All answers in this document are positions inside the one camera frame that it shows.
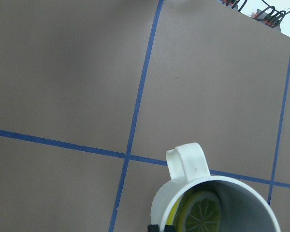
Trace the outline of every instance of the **lime slice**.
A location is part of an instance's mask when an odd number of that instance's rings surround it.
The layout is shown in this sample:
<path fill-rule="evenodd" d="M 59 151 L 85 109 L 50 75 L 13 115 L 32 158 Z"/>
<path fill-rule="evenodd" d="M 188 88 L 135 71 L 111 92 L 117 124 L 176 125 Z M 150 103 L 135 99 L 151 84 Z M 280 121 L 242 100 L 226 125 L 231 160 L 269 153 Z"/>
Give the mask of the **lime slice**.
<path fill-rule="evenodd" d="M 191 188 L 188 191 L 186 191 L 183 195 L 181 195 L 180 198 L 178 198 L 178 200 L 175 202 L 169 213 L 168 219 L 166 220 L 166 225 L 173 225 L 175 226 L 175 228 L 177 228 L 179 215 L 182 212 L 184 205 L 192 195 L 193 189 Z"/>
<path fill-rule="evenodd" d="M 221 205 L 212 192 L 200 191 L 191 196 L 181 210 L 178 232 L 219 232 Z"/>

